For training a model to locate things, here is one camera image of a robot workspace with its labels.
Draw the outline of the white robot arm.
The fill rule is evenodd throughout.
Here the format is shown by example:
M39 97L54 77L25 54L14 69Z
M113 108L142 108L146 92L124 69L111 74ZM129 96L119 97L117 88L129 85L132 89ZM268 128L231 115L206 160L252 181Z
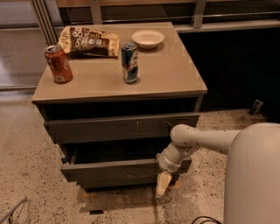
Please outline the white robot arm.
M185 158L199 147L227 155L223 224L280 224L280 124L201 130L179 124L159 154L156 196L162 197Z

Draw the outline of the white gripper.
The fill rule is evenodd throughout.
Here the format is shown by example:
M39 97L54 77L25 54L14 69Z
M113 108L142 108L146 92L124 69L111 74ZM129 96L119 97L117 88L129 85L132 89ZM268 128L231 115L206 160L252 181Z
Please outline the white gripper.
M198 146L196 144L178 146L174 142L168 144L161 153L156 155L159 168L163 171L157 175L156 197L162 198L172 180L170 173L175 173L185 158L190 157Z

